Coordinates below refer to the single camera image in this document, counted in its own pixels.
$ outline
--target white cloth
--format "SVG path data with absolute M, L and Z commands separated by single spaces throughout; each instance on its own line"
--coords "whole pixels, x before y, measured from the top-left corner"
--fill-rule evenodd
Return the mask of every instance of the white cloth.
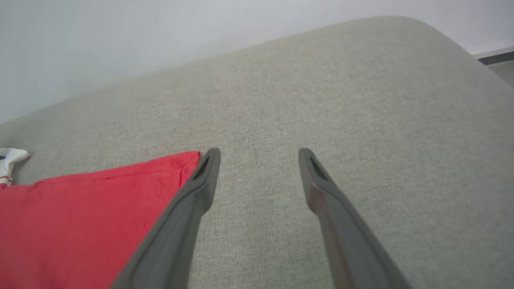
M 29 156 L 25 150 L 0 148 L 0 188 L 12 185 L 11 173 L 14 164 Z

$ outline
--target baseboard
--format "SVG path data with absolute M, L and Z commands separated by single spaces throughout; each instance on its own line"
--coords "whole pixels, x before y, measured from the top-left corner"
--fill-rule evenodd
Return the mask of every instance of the baseboard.
M 484 65 L 491 65 L 491 64 L 510 61 L 510 60 L 514 60 L 514 51 L 479 59 L 479 61 L 482 62 L 482 64 L 484 64 Z
M 474 55 L 484 65 L 514 60 L 514 46 Z

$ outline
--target gray sofa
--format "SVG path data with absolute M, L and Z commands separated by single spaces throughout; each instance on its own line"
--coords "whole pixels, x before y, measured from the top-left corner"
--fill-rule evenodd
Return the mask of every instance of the gray sofa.
M 514 90 L 430 26 L 375 17 L 0 124 L 17 184 L 219 147 L 190 288 L 330 288 L 314 151 L 414 288 L 514 286 Z

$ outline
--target red pillow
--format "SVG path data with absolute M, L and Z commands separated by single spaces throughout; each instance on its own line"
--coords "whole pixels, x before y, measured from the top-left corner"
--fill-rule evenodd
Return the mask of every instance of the red pillow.
M 198 158 L 0 188 L 0 287 L 109 287 Z

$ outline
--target floor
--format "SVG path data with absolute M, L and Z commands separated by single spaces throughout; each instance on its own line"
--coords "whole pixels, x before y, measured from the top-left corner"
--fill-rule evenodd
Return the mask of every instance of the floor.
M 514 87 L 514 60 L 491 64 L 488 67 Z

